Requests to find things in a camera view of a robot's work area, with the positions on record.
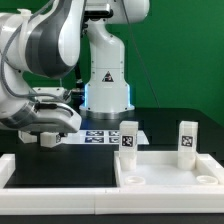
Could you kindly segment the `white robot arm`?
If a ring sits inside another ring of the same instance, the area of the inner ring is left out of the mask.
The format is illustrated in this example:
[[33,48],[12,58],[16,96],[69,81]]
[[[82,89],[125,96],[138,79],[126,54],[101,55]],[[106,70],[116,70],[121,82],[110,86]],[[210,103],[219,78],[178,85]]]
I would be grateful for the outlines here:
[[75,133],[80,113],[37,93],[22,74],[61,78],[73,70],[87,32],[91,79],[81,113],[116,118],[134,109],[124,79],[124,44],[105,29],[145,19],[149,0],[49,0],[37,12],[0,12],[0,129]]

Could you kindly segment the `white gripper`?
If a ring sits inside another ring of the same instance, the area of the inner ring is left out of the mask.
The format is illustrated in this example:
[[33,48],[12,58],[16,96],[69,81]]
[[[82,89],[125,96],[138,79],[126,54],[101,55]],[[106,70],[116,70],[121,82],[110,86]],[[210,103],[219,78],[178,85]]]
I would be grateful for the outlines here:
[[71,91],[63,87],[34,87],[39,94],[39,105],[34,109],[36,118],[22,131],[76,133],[82,118],[68,103]]

